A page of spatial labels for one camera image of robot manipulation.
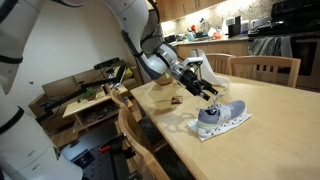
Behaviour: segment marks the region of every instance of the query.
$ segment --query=wall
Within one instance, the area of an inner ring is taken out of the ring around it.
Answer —
[[[43,93],[45,83],[113,57],[134,64],[119,32],[116,18],[99,0],[81,8],[47,1],[26,44],[9,98],[31,113],[28,103]]]
[[[270,16],[272,4],[283,0],[226,0],[215,6],[184,16],[175,21],[162,23],[163,34],[187,33],[187,28],[204,18],[210,27],[219,28],[227,17],[241,16],[243,20],[253,20]]]

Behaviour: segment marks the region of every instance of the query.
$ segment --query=wooden cabinet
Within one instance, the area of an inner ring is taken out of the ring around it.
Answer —
[[[157,0],[160,21],[169,21],[210,7],[224,0]]]
[[[212,42],[203,44],[188,44],[178,45],[176,50],[178,55],[182,58],[190,57],[192,49],[202,49],[205,53],[223,53],[235,56],[248,55],[248,42],[247,41],[224,41]]]

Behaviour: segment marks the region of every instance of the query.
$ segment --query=kitchen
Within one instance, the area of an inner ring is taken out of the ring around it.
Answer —
[[[252,22],[252,20],[270,17],[273,5],[279,2],[283,2],[283,0],[246,0],[241,2],[237,0],[157,0],[161,18],[162,33],[164,37],[176,34],[188,35],[188,29],[190,29],[192,25],[194,25],[195,29],[199,31],[203,29],[203,27],[201,27],[201,19],[204,19],[204,21],[207,23],[207,27],[209,27],[206,29],[207,32],[208,29],[213,28],[215,30],[220,29],[220,32],[222,32],[221,34],[223,34],[226,29],[228,29],[228,27],[226,27],[224,24],[224,20],[229,17],[237,16],[241,16],[242,21],[247,20],[247,22],[249,22],[250,29],[252,26],[252,23],[250,22]],[[290,2],[296,2],[295,4],[298,4],[298,2],[309,3],[309,1],[303,0]],[[267,22],[268,20],[271,20],[271,18],[266,18],[264,22]],[[300,32],[299,28],[296,29],[298,30],[294,33],[298,33],[301,36],[300,33],[304,31],[301,30]],[[307,40],[305,39],[305,33],[303,33],[302,39],[300,36],[300,39],[294,39],[295,42],[300,42],[300,44],[293,44],[293,48],[295,48],[292,50],[293,56],[302,59],[301,65],[306,64],[305,67],[302,65],[302,68],[304,69],[300,69],[301,74],[299,74],[298,78],[298,88],[312,91],[319,91],[320,89],[320,84],[318,83],[319,74],[317,74],[317,69],[320,68],[320,62],[317,61],[319,58],[317,57],[319,57],[320,51],[318,50],[318,41],[316,40],[319,34],[317,31],[319,30],[320,29],[318,27],[313,29],[311,32],[312,35],[309,36],[309,33]],[[282,34],[291,36],[293,32],[289,34],[282,32]],[[261,37],[270,37],[271,35],[277,34],[267,33],[265,35],[262,34]],[[244,33],[232,38],[228,38],[227,35],[222,35],[220,39],[216,40],[207,39],[204,41],[188,41],[187,38],[184,38],[183,41],[176,41],[173,44],[175,45],[179,56],[182,58],[188,57],[190,50],[194,48],[200,48],[205,53],[226,53],[236,56],[245,56],[248,55],[248,46],[250,46],[252,40],[257,37],[258,35],[250,35],[249,32],[249,37]]]

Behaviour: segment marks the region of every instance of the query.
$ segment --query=sneaker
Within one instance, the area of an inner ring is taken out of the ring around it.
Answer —
[[[242,121],[242,117],[247,113],[246,105],[243,101],[234,101],[229,104],[216,104],[208,109],[200,109],[198,114],[197,127],[198,134],[207,137],[223,131],[227,126],[233,126]]]

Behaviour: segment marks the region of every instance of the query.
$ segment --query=wooden table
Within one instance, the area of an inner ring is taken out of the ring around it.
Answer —
[[[206,102],[171,83],[131,90],[196,179],[320,179],[320,94],[237,77],[220,103],[241,99],[253,116],[201,142],[187,122]],[[183,104],[171,105],[171,97]]]
[[[123,85],[119,86],[118,89],[120,91],[120,94],[128,92],[128,90]],[[87,100],[83,100],[80,103],[73,102],[73,103],[69,104],[63,114],[63,118],[70,116],[70,115],[75,115],[77,120],[75,121],[75,124],[73,126],[74,130],[80,131],[83,129],[87,129],[88,127],[90,127],[94,124],[97,124],[101,121],[104,121],[104,120],[110,118],[111,116],[118,114],[118,111],[116,110],[114,112],[110,112],[109,114],[107,114],[106,116],[104,116],[102,118],[94,120],[91,123],[85,123],[84,117],[86,115],[88,115],[89,112],[93,108],[97,108],[98,105],[101,105],[102,107],[105,107],[107,105],[107,104],[104,105],[103,103],[114,104],[113,101],[111,100],[110,95],[109,94],[105,95],[105,93],[103,91],[101,91],[101,92],[97,93],[96,99],[92,102],[88,102]]]

